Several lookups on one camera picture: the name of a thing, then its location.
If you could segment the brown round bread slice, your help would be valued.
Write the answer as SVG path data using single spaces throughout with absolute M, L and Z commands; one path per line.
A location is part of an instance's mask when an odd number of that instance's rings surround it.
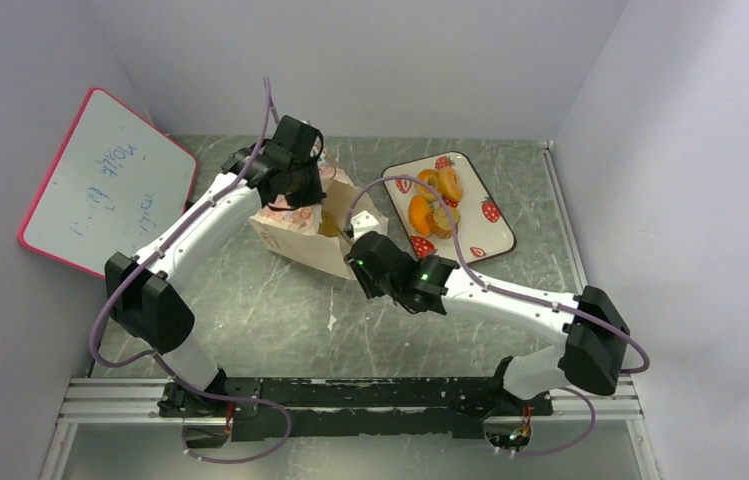
M 454 226 L 459 224 L 460 219 L 461 215 L 456 207 L 445 206 L 432 210 L 428 215 L 431 234 L 441 239 L 451 238 L 455 230 Z

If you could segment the orange fake bread roll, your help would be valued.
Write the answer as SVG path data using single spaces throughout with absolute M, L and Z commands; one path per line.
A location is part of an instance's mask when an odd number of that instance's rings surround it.
M 440 193 L 452 202 L 459 203 L 463 198 L 463 187 L 458 172 L 452 167 L 443 167 L 438 171 Z

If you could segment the beige paper gift bag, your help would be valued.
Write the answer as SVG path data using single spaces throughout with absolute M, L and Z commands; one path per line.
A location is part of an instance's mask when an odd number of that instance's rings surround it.
M 376 209 L 369 195 L 354 200 L 360 189 L 344 170 L 327 160 L 320 160 L 318 166 L 326 193 L 322 204 L 287 211 L 285 199 L 279 198 L 276 211 L 264 207 L 249 217 L 249 224 L 269 251 L 321 272 L 353 280 L 354 273 L 344 260 L 351 243 L 340 235 L 347 213 L 368 214 L 382 228 L 388 227 L 388 219 Z

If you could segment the orange fake bread bun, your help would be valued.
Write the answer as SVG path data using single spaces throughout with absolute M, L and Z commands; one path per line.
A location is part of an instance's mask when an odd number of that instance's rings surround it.
M 410 227 L 422 237 L 429 237 L 432 228 L 428 222 L 428 216 L 432 213 L 431 204 L 421 195 L 414 195 L 407 212 L 407 220 Z

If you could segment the orange fake donut bread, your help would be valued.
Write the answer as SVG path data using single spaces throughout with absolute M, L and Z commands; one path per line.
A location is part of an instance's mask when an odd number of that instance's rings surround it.
M 418 173 L 417 178 L 422 184 L 416 185 L 416 193 L 428 203 L 437 202 L 442 196 L 439 172 L 435 169 L 424 169 Z

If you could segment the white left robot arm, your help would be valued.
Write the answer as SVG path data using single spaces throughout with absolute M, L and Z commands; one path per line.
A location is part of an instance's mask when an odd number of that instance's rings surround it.
M 200 265 L 262 208 L 278 198 L 288 210 L 323 202 L 323 146 L 318 129 L 283 116 L 271 137 L 231 155 L 206 192 L 163 233 L 132 255 L 114 253 L 104 266 L 108 299 L 89 339 L 96 363 L 116 365 L 99 352 L 102 329 L 113 320 L 190 385 L 186 400 L 199 414 L 221 411 L 226 375 L 196 339 L 195 315 L 181 294 Z

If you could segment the strawberry print white tray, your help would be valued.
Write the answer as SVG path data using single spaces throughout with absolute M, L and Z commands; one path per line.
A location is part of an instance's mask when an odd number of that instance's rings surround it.
M 418 195 L 415 187 L 422 184 L 417 175 L 424 169 L 439 171 L 447 166 L 452 166 L 460 176 L 464 191 L 462 201 L 452 202 L 442 195 L 437 202 L 430 204 L 432 210 L 445 206 L 458 208 L 460 222 L 454 226 L 453 236 L 449 239 L 441 239 L 432 234 L 429 237 L 419 236 L 407 220 L 409 202 L 414 195 Z M 469 263 L 509 253 L 515 249 L 515 234 L 477 170 L 464 154 L 449 151 L 395 164 L 385 168 L 382 176 L 397 178 L 395 181 L 387 182 L 385 188 L 409 238 L 410 246 L 418 257 L 437 254 L 455 260 L 457 256 L 453 237 L 459 239 L 460 249 Z

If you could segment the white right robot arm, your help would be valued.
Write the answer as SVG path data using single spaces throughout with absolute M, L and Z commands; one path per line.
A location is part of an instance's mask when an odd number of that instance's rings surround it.
M 387 236 L 359 237 L 345 257 L 365 295 L 389 296 L 410 313 L 463 314 L 529 333 L 547 347 L 506 362 L 489 391 L 492 406 L 512 414 L 541 392 L 574 386 L 616 392 L 630 330 L 609 296 L 540 291 L 478 274 L 429 254 L 416 259 Z

